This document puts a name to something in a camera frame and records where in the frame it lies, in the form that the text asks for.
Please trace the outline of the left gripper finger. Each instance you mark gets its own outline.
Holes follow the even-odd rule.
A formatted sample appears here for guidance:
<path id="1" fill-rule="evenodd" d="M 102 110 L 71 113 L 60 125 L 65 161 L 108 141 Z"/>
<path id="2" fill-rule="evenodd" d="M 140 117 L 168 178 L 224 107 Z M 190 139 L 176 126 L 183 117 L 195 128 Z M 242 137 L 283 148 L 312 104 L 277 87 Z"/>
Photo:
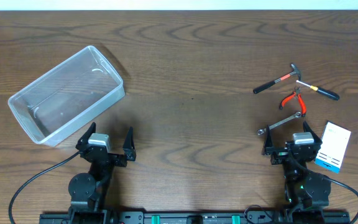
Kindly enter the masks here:
<path id="1" fill-rule="evenodd" d="M 84 133 L 84 135 L 82 135 L 82 137 L 79 138 L 75 148 L 82 149 L 85 145 L 88 144 L 89 138 L 95 132 L 96 132 L 96 123 L 92 122 L 88 130 Z"/>
<path id="2" fill-rule="evenodd" d="M 133 127 L 131 126 L 127 132 L 127 135 L 122 146 L 125 153 L 135 153 L 135 146 L 133 140 Z"/>

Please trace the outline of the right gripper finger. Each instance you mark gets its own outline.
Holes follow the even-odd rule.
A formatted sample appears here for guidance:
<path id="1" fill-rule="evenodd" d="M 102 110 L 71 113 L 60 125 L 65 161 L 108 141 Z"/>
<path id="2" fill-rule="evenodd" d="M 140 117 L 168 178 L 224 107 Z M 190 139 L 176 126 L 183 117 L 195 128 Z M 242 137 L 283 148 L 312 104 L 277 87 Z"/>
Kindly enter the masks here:
<path id="1" fill-rule="evenodd" d="M 262 155 L 270 155 L 273 150 L 273 141 L 270 133 L 270 127 L 267 126 L 265 129 L 265 141 L 262 148 Z"/>
<path id="2" fill-rule="evenodd" d="M 306 121 L 303 122 L 303 130 L 305 133 L 308 133 L 308 135 L 311 136 L 314 144 L 322 145 L 321 138 L 310 128 Z"/>

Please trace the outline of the white blue card package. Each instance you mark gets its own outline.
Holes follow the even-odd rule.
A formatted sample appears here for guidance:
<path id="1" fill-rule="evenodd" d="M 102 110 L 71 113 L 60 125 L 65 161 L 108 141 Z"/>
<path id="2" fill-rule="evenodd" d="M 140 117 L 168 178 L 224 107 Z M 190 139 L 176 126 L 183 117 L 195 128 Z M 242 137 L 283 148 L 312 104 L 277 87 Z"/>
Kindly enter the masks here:
<path id="1" fill-rule="evenodd" d="M 330 121 L 324 127 L 322 145 L 314 163 L 334 173 L 341 170 L 351 132 Z"/>

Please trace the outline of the silver combination wrench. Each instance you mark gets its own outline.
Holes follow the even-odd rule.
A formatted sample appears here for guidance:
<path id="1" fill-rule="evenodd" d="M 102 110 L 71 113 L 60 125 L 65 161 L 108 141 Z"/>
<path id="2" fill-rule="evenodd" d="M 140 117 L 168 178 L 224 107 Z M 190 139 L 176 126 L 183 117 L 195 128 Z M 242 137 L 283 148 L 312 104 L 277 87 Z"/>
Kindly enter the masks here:
<path id="1" fill-rule="evenodd" d="M 274 124 L 269 125 L 268 128 L 269 129 L 274 129 L 274 128 L 278 127 L 278 126 L 281 126 L 284 123 L 287 123 L 287 122 L 289 122 L 289 121 L 291 121 L 293 119 L 297 119 L 297 118 L 300 118 L 300 117 L 301 117 L 301 112 L 297 111 L 293 115 L 291 115 L 291 116 L 289 116 L 289 117 L 287 117 L 287 118 L 285 118 L 283 120 L 280 120 L 280 121 L 278 121 L 278 122 L 276 122 Z M 259 136 L 263 135 L 266 132 L 266 130 L 267 130 L 267 128 L 259 129 L 257 131 L 257 135 L 259 135 Z"/>

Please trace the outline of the clear plastic container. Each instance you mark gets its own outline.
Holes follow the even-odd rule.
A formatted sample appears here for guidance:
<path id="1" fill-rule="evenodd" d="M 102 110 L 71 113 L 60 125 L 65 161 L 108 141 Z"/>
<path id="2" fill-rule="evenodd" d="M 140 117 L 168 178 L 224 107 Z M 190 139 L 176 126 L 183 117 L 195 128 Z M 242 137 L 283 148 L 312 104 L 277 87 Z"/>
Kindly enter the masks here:
<path id="1" fill-rule="evenodd" d="M 34 143 L 55 147 L 124 95 L 117 70 L 89 45 L 12 95 L 8 105 Z"/>

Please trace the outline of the screwdriver black yellow handle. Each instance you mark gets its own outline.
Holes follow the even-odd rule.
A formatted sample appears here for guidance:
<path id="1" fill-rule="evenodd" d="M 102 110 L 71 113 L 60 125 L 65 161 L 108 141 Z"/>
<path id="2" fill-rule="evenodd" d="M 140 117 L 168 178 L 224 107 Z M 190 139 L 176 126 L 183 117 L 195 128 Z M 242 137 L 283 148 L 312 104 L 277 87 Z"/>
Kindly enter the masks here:
<path id="1" fill-rule="evenodd" d="M 302 82 L 300 80 L 297 80 L 296 82 L 300 83 L 300 84 L 302 84 L 304 86 L 307 86 L 308 88 L 312 89 L 313 91 L 315 91 L 315 92 L 317 92 L 317 93 L 319 93 L 319 94 L 321 94 L 323 96 L 326 96 L 326 97 L 328 97 L 328 98 L 330 98 L 332 100 L 338 101 L 340 99 L 340 96 L 337 93 L 335 93 L 335 92 L 333 92 L 331 90 L 326 90 L 326 89 L 318 87 L 318 86 L 309 85 L 309 84 L 304 83 L 304 82 Z"/>

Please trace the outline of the red handled pliers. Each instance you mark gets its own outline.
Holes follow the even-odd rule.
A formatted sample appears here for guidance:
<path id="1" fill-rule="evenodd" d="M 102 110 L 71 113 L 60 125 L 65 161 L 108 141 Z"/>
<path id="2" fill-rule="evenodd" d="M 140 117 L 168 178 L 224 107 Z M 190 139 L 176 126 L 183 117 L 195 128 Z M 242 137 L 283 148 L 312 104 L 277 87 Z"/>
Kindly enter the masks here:
<path id="1" fill-rule="evenodd" d="M 279 109 L 282 110 L 283 107 L 293 98 L 296 98 L 298 100 L 298 103 L 300 105 L 301 108 L 301 116 L 305 117 L 306 113 L 307 113 L 307 108 L 305 105 L 305 102 L 303 101 L 302 97 L 301 97 L 301 93 L 300 93 L 300 87 L 295 87 L 294 90 L 292 91 L 291 94 L 289 94 L 288 96 L 286 96 L 279 104 Z"/>

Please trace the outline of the small hammer black handle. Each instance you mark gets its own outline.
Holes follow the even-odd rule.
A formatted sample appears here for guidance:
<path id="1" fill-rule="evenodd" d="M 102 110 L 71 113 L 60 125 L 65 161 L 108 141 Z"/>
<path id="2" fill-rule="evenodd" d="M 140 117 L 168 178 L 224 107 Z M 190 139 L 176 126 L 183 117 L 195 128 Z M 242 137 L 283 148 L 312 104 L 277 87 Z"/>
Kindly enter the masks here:
<path id="1" fill-rule="evenodd" d="M 290 77 L 294 77 L 294 76 L 298 77 L 298 80 L 301 80 L 301 72 L 298 69 L 298 67 L 294 63 L 291 63 L 290 66 L 292 68 L 292 71 L 290 73 L 288 73 L 288 74 L 286 74 L 286 75 L 284 75 L 284 76 L 282 76 L 280 78 L 277 78 L 275 80 L 272 80 L 270 82 L 267 82 L 267 83 L 265 83 L 265 84 L 263 84 L 261 86 L 258 86 L 257 88 L 254 88 L 252 92 L 254 94 L 258 94 L 261 91 L 264 91 L 264 90 L 270 88 L 271 86 L 273 86 L 273 85 L 275 85 L 275 84 L 277 84 L 279 82 L 282 82 L 283 80 L 286 80 L 286 79 L 288 79 Z"/>

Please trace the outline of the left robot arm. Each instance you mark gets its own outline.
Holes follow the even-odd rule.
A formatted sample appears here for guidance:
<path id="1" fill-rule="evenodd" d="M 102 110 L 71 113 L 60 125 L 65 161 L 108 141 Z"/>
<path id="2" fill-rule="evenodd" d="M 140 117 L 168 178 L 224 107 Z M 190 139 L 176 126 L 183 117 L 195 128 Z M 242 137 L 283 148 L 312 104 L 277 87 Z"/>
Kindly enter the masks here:
<path id="1" fill-rule="evenodd" d="M 126 167 L 129 161 L 136 160 L 133 135 L 130 127 L 122 146 L 123 154 L 111 152 L 109 136 L 97 133 L 95 123 L 79 138 L 76 149 L 91 165 L 87 173 L 75 175 L 69 183 L 69 223 L 118 222 L 117 213 L 105 209 L 104 204 L 114 168 Z"/>

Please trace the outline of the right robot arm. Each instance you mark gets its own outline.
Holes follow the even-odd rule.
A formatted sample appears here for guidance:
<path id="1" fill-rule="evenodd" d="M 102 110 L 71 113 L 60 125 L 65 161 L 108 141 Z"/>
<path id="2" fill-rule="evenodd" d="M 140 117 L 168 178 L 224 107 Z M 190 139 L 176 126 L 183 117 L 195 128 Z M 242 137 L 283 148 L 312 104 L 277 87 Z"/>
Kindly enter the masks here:
<path id="1" fill-rule="evenodd" d="M 270 223 L 325 223 L 323 208 L 329 205 L 331 182 L 328 177 L 307 168 L 316 159 L 322 140 L 307 122 L 303 131 L 293 134 L 285 146 L 273 145 L 271 129 L 265 129 L 262 155 L 270 156 L 272 165 L 281 165 L 285 179 L 284 194 L 288 205 L 281 211 L 266 212 Z"/>

